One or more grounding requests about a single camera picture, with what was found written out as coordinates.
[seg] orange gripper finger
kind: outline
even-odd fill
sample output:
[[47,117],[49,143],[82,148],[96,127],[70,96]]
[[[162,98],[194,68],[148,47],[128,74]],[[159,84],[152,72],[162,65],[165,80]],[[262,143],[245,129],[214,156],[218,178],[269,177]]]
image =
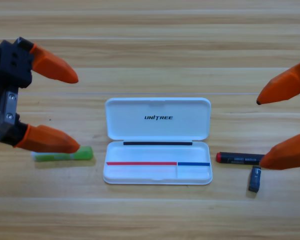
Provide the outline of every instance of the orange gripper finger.
[[23,139],[14,146],[37,153],[66,153],[78,151],[80,145],[63,131],[49,126],[28,124]]
[[259,165],[273,170],[300,167],[300,134],[274,146]]
[[34,55],[32,69],[38,74],[69,84],[76,84],[79,81],[73,68],[51,52],[34,43],[30,53]]
[[300,94],[300,63],[271,79],[256,103],[269,104],[288,100]]

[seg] red battery tip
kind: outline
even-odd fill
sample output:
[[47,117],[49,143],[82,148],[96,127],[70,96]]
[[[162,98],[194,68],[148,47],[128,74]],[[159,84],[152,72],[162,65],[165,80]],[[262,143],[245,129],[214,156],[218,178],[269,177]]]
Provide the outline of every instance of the red battery tip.
[[221,153],[220,153],[220,152],[218,152],[218,153],[216,154],[215,159],[216,159],[216,161],[217,161],[218,163],[221,163]]

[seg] red stripe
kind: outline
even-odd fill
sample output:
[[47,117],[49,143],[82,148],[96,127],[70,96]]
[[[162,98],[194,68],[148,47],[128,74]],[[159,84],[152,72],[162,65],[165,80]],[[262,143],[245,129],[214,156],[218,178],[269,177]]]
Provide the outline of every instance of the red stripe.
[[177,165],[175,161],[108,161],[107,165]]

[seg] wooden table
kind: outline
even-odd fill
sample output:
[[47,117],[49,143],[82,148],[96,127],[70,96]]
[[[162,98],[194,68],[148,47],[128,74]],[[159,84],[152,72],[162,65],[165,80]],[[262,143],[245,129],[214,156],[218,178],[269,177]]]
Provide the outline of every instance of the wooden table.
[[[300,62],[300,0],[0,0],[0,41],[22,36],[66,59],[80,82],[33,74],[25,123],[93,147],[96,160],[35,164],[0,144],[0,240],[300,240],[300,168],[221,165],[219,151],[266,153],[300,133],[300,96],[258,106],[263,86]],[[213,181],[109,185],[104,103],[204,97]]]

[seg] logo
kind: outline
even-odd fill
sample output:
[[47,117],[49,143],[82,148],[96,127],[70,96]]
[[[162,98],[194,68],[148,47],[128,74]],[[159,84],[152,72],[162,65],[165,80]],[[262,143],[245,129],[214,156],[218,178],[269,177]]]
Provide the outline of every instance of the logo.
[[171,120],[174,116],[145,116],[144,119],[153,119],[153,120]]

